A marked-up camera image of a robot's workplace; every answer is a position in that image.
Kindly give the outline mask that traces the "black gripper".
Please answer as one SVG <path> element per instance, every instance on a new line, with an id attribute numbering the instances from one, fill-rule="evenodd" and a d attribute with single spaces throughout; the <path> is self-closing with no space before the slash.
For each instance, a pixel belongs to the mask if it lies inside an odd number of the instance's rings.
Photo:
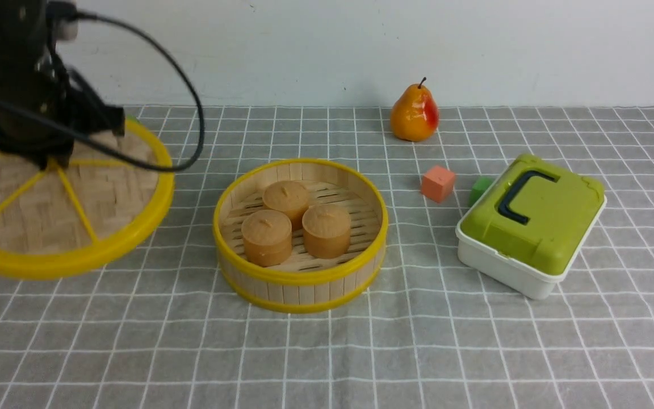
<path id="1" fill-rule="evenodd" d="M 125 113 L 104 103 L 80 72 L 66 68 L 58 41 L 78 34 L 73 1 L 0 1 L 0 101 L 84 135 L 125 133 Z M 0 109 L 0 152 L 44 170 L 67 166 L 72 138 Z"/>

